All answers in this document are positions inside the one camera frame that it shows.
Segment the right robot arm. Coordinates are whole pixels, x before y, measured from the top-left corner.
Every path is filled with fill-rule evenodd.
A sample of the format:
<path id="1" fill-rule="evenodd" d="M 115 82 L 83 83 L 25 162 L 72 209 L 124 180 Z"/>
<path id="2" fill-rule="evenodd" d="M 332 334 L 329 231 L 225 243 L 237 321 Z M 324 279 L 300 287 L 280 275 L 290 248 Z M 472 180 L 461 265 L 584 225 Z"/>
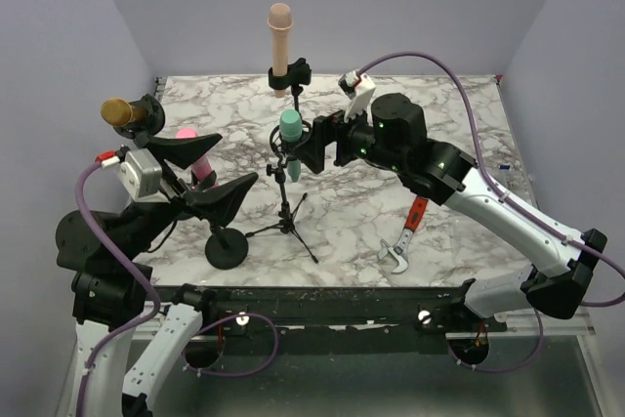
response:
<path id="1" fill-rule="evenodd" d="M 574 316 L 605 248 L 604 234 L 556 222 L 482 175 L 457 146 L 428 138 L 422 107 L 403 94 L 383 95 L 351 119 L 342 111 L 319 116 L 287 150 L 319 174 L 330 144 L 336 165 L 362 159 L 392 171 L 416 195 L 471 218 L 530 262 L 520 271 L 465 282 L 462 298 L 449 307 L 456 328 L 469 331 L 497 313 L 528 308 L 557 319 Z"/>

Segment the mint green microphone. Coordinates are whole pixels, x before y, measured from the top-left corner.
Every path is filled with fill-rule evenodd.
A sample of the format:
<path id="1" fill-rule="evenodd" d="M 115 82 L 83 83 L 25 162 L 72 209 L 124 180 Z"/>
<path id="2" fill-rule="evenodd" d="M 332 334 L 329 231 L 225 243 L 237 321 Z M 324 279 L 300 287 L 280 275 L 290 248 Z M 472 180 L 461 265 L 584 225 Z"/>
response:
<path id="1" fill-rule="evenodd" d="M 300 113 L 295 109 L 284 110 L 280 115 L 279 134 L 282 140 L 282 148 L 287 151 L 287 147 L 300 141 L 303 135 L 303 123 Z M 288 157 L 286 162 L 286 172 L 290 180 L 297 183 L 301 176 L 301 162 L 295 158 Z"/>

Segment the beige microphone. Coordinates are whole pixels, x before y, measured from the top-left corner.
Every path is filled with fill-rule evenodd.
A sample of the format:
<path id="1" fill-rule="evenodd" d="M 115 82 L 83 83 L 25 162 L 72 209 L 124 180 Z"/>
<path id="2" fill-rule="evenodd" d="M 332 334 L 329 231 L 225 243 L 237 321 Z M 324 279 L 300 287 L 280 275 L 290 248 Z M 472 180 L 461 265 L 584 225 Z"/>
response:
<path id="1" fill-rule="evenodd" d="M 270 7 L 268 25 L 272 40 L 272 73 L 284 77 L 288 69 L 289 35 L 293 25 L 291 8 L 284 3 Z"/>

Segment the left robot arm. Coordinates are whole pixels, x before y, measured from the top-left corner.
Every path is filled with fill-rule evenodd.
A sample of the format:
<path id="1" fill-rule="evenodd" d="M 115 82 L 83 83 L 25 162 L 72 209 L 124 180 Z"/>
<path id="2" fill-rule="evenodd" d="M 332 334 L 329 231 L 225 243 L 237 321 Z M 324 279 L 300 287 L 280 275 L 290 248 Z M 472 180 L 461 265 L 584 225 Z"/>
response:
<path id="1" fill-rule="evenodd" d="M 174 167 L 186 169 L 220 140 L 210 134 L 163 139 L 151 134 L 99 155 L 79 176 L 77 210 L 57 226 L 59 267 L 74 271 L 77 366 L 69 413 L 72 416 L 148 416 L 160 388 L 196 334 L 209 332 L 217 319 L 213 294 L 179 287 L 165 323 L 132 368 L 126 366 L 136 329 L 155 318 L 161 297 L 151 284 L 152 269 L 135 263 L 151 242 L 182 216 L 208 221 L 219 244 L 258 176 L 250 173 L 216 188 L 192 186 Z M 89 209 L 85 186 L 94 173 L 114 167 L 134 200 L 120 213 Z"/>

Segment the black tripod shock-mount stand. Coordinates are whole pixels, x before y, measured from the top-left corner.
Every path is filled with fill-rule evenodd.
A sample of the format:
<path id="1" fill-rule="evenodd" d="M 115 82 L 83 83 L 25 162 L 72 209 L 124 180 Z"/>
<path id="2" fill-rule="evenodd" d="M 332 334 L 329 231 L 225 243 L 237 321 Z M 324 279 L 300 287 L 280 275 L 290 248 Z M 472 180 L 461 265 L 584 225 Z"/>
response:
<path id="1" fill-rule="evenodd" d="M 304 132 L 304 129 L 310 126 L 310 124 L 303 120 L 302 120 L 302 123 L 303 123 L 303 132 Z M 278 210 L 278 222 L 275 224 L 266 226 L 264 228 L 261 228 L 261 229 L 249 231 L 245 234 L 245 237 L 251 238 L 255 235 L 258 235 L 260 233 L 263 233 L 272 229 L 279 230 L 283 234 L 292 234 L 307 250 L 310 257 L 312 258 L 312 261 L 315 264 L 318 264 L 319 260 L 317 256 L 313 253 L 311 248 L 304 241 L 302 236 L 298 233 L 296 229 L 296 225 L 295 225 L 295 219 L 297 217 L 299 209 L 302 203 L 308 198 L 308 194 L 304 192 L 299 202 L 295 205 L 294 208 L 291 207 L 288 197 L 287 197 L 286 181 L 287 181 L 287 178 L 289 178 L 289 176 L 286 172 L 286 162 L 287 162 L 288 157 L 291 157 L 293 159 L 295 158 L 289 154 L 288 147 L 287 147 L 287 151 L 284 151 L 284 149 L 282 148 L 282 140 L 279 134 L 279 124 L 272 129 L 270 137 L 269 137 L 269 142 L 270 142 L 270 149 L 273 155 L 277 158 L 277 161 L 275 164 L 270 164 L 270 163 L 267 164 L 266 173 L 268 177 L 273 177 L 274 181 L 278 184 L 278 187 L 279 187 L 280 207 Z"/>

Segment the black round-base clip stand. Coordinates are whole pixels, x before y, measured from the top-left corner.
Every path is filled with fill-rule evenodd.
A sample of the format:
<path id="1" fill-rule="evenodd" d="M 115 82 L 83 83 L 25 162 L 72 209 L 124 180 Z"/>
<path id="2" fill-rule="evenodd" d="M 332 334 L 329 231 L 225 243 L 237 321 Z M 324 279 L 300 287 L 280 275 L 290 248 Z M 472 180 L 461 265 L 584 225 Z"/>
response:
<path id="1" fill-rule="evenodd" d="M 274 95 L 278 97 L 280 92 L 289 89 L 293 98 L 294 109 L 297 112 L 300 112 L 299 97 L 304 91 L 304 87 L 309 86 L 311 82 L 312 69 L 305 58 L 298 58 L 287 65 L 286 74 L 282 76 L 275 75 L 271 67 L 268 70 L 268 83 L 274 91 Z"/>

